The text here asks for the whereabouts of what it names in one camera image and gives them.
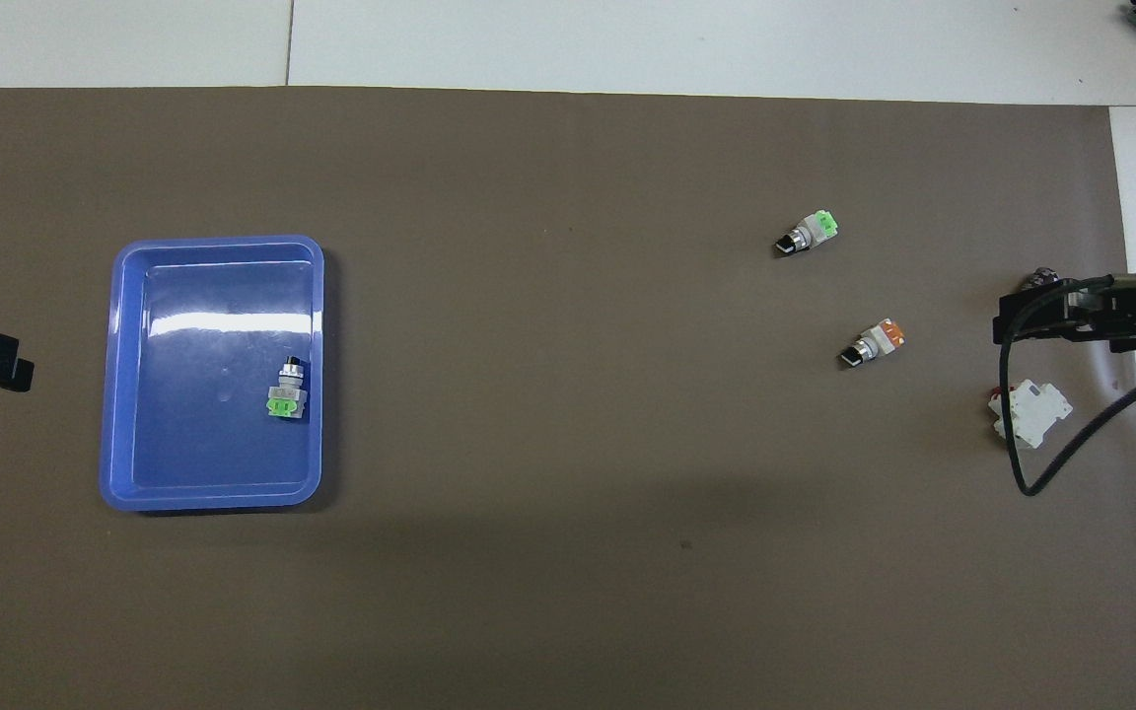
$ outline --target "brown paper backdrop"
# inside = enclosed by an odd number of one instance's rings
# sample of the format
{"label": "brown paper backdrop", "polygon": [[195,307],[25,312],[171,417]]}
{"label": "brown paper backdrop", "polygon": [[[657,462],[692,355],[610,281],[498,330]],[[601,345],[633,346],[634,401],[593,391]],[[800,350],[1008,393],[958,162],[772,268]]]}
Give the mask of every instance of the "brown paper backdrop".
{"label": "brown paper backdrop", "polygon": [[[1114,178],[1104,108],[0,90],[0,707],[1136,707],[1136,408],[1029,500],[984,407],[997,295],[1124,269]],[[287,233],[324,487],[112,511],[112,257]],[[1018,352],[1050,454],[1133,382]]]}

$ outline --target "white table surface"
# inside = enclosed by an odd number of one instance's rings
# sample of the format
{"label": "white table surface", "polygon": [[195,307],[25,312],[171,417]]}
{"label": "white table surface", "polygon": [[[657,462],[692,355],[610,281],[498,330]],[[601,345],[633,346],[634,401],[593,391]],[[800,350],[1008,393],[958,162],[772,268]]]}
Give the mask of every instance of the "white table surface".
{"label": "white table surface", "polygon": [[0,86],[460,86],[1108,105],[1136,268],[1136,28],[1125,6],[3,1]]}

